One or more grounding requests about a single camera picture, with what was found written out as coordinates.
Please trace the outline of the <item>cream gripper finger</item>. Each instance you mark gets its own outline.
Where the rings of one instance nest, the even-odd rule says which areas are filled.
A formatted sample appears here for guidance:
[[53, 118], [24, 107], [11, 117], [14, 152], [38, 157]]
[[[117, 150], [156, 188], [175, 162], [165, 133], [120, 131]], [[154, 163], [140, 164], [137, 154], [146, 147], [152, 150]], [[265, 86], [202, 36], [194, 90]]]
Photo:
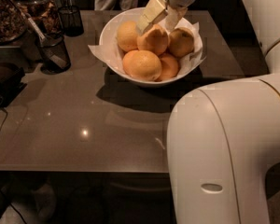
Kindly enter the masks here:
[[184, 17], [187, 13], [188, 9], [186, 7], [178, 7], [178, 8], [167, 8], [167, 17], [165, 18], [165, 28], [172, 32], [174, 28], [177, 26], [179, 21]]
[[152, 26], [167, 16], [167, 0], [149, 0], [142, 14], [136, 22], [140, 35], [147, 32]]

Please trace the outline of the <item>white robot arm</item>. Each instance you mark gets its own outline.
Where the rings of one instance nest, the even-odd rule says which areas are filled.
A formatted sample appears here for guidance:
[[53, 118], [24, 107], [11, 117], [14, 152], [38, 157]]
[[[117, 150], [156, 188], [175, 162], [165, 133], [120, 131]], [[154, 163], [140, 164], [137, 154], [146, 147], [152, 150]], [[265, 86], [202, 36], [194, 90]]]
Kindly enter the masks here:
[[280, 0], [242, 0], [269, 72], [195, 89], [175, 105], [167, 159], [177, 224], [270, 224], [280, 162]]

